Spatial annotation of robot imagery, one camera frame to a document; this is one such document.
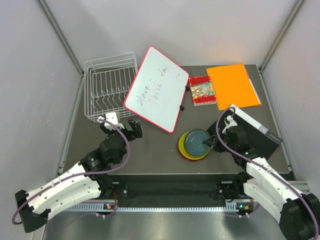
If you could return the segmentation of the dark green plate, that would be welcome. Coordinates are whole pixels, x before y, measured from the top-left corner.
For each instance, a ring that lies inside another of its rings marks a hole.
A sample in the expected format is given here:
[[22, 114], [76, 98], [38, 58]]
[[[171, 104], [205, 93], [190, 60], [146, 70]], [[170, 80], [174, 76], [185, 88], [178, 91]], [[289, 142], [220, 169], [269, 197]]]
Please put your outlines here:
[[209, 137], [210, 135], [207, 131], [200, 128], [193, 129], [184, 138], [184, 148], [192, 156], [202, 156], [209, 150], [209, 147], [204, 144], [204, 141], [209, 139]]

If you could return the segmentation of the lime green plate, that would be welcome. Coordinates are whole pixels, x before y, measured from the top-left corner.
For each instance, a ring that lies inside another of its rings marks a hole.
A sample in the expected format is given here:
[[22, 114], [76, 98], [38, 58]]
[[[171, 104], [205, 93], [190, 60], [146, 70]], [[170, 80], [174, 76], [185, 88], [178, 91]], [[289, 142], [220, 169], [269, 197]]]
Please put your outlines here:
[[204, 159], [208, 154], [209, 154], [209, 149], [202, 155], [199, 155], [199, 156], [195, 156], [195, 155], [191, 155], [187, 152], [186, 148], [185, 148], [185, 138], [187, 136], [189, 132], [185, 132], [181, 137], [180, 139], [178, 140], [178, 151], [179, 153], [185, 158], [187, 159], [188, 161], [191, 161], [191, 162], [197, 162], [197, 161], [200, 161], [202, 159]]

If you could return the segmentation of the orange plate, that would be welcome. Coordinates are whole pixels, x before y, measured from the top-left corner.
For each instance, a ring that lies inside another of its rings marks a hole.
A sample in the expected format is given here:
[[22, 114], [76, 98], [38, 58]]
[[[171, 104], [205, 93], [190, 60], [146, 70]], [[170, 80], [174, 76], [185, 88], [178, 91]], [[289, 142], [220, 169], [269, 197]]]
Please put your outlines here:
[[178, 143], [178, 151], [185, 159], [187, 159], [191, 162], [200, 161], [200, 160], [204, 159], [209, 154], [209, 151], [206, 151], [204, 154], [199, 155], [199, 156], [192, 155], [187, 152], [187, 150], [185, 149], [184, 144], [182, 142]]

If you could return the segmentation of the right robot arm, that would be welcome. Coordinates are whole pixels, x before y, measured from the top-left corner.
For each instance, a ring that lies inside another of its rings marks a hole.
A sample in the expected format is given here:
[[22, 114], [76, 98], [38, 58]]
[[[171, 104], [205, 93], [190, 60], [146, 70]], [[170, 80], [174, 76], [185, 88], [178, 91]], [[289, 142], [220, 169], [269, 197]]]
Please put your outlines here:
[[254, 147], [249, 145], [242, 126], [226, 130], [212, 124], [205, 141], [218, 153], [228, 152], [242, 168], [232, 182], [233, 196], [250, 197], [276, 220], [287, 240], [316, 240], [320, 235], [320, 201], [313, 193], [303, 193], [275, 171]]

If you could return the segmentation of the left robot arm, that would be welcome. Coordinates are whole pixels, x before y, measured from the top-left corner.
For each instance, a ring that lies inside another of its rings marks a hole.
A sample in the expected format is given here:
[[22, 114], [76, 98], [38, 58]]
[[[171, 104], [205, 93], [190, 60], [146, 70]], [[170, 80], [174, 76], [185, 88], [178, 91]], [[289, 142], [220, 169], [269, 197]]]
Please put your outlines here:
[[133, 119], [123, 124], [107, 117], [98, 119], [106, 138], [99, 147], [89, 152], [73, 167], [43, 186], [15, 193], [17, 211], [12, 217], [14, 225], [22, 225], [31, 233], [46, 225], [60, 212], [82, 202], [109, 198], [114, 191], [110, 173], [121, 169], [130, 159], [129, 142], [142, 138], [141, 123]]

